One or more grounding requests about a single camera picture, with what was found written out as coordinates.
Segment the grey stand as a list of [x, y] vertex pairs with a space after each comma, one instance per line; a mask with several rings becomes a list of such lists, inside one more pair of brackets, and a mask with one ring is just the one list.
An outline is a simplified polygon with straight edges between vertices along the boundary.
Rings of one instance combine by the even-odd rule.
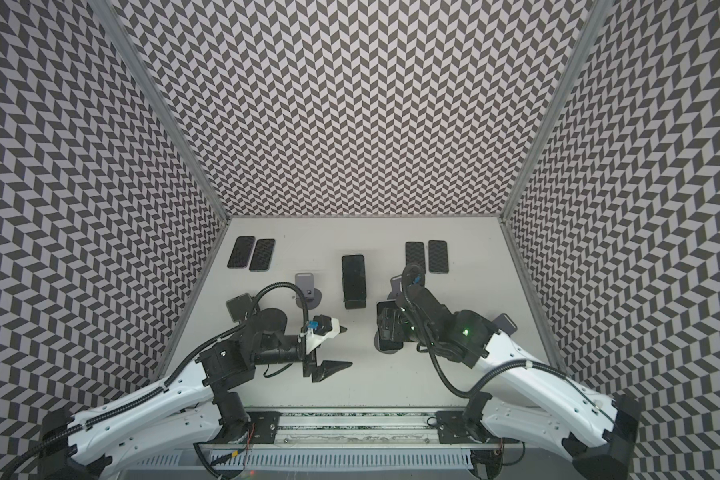
[[518, 331], [517, 324], [506, 313], [498, 315], [492, 320], [492, 323], [496, 326], [498, 330], [500, 330], [509, 337], [511, 337], [514, 333]]
[[304, 298], [302, 301], [299, 296], [296, 297], [296, 304], [299, 308], [306, 307], [308, 310], [314, 310], [320, 305], [322, 292], [316, 288], [313, 273], [297, 273], [294, 284], [300, 289]]
[[398, 275], [398, 276], [392, 277], [390, 279], [390, 286], [391, 286], [390, 296], [392, 298], [395, 298], [398, 295], [400, 295], [402, 293], [402, 276]]
[[378, 333], [375, 334], [373, 343], [374, 348], [382, 354], [391, 355], [399, 350], [396, 342], [383, 340]]

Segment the phone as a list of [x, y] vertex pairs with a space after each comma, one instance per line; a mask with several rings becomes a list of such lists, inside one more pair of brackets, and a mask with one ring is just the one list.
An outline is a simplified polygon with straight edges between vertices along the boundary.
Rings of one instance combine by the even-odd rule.
[[426, 273], [426, 248], [421, 241], [405, 243], [405, 267], [409, 272], [424, 275]]
[[362, 254], [344, 255], [342, 264], [343, 300], [365, 301], [367, 298], [365, 258]]
[[399, 350], [403, 348], [405, 335], [395, 301], [382, 301], [377, 304], [377, 333], [383, 340], [396, 342]]
[[450, 271], [448, 243], [445, 240], [430, 240], [428, 253], [431, 273], [447, 274]]
[[254, 245], [249, 270], [252, 272], [268, 271], [272, 262], [276, 240], [274, 238], [258, 239]]
[[229, 269], [244, 269], [248, 267], [256, 243], [254, 236], [238, 236], [227, 261]]

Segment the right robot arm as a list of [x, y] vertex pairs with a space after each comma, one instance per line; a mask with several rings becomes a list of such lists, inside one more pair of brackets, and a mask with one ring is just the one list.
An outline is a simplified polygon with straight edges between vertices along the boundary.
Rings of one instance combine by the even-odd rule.
[[456, 422], [437, 415], [447, 440], [516, 440], [570, 461], [586, 479], [628, 478], [643, 412], [638, 400], [581, 385], [528, 353], [499, 321], [452, 312], [419, 284], [376, 310], [379, 351], [414, 343], [434, 361], [479, 373], [468, 389], [446, 385], [467, 402]]

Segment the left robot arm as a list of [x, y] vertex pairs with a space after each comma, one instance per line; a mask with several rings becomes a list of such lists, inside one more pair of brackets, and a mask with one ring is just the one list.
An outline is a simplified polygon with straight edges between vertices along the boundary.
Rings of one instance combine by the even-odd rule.
[[256, 422], [237, 392], [259, 365], [296, 364], [319, 383], [350, 367], [317, 359], [318, 348], [346, 332], [334, 317], [317, 315], [288, 335], [276, 308], [190, 353], [168, 377], [74, 416], [65, 410], [43, 422], [38, 471], [43, 479], [104, 479], [156, 453], [194, 444], [247, 443]]

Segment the aluminium mounting rail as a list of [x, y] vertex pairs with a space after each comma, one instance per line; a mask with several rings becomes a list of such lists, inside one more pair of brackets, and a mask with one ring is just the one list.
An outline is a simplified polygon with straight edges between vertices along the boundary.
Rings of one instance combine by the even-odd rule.
[[[281, 413], [274, 444], [327, 445], [469, 445], [495, 448], [501, 440], [524, 441], [552, 452], [561, 452], [563, 439], [580, 425], [585, 431], [601, 436], [613, 427], [615, 411], [600, 401], [583, 403], [570, 419], [554, 417], [534, 408], [521, 408], [489, 401], [475, 414], [466, 414], [478, 421], [490, 438], [485, 443], [441, 444], [436, 429], [435, 413], [425, 411], [398, 412], [287, 412]], [[193, 442], [241, 444], [243, 423], [247, 413], [221, 415], [212, 403], [204, 403], [159, 421], [138, 420], [126, 412], [73, 436], [79, 454], [92, 458], [102, 455], [141, 455]]]

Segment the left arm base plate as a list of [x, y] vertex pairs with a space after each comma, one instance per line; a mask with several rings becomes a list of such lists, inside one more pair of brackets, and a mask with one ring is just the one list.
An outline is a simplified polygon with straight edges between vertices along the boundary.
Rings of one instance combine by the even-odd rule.
[[275, 443], [281, 413], [275, 410], [251, 411], [243, 423], [241, 444], [271, 445]]

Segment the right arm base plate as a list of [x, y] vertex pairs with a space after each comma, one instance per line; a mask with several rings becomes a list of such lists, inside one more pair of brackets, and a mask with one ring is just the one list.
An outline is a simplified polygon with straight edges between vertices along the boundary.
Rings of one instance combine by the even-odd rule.
[[462, 411], [437, 411], [435, 420], [441, 444], [485, 443], [490, 438], [478, 421], [469, 419]]

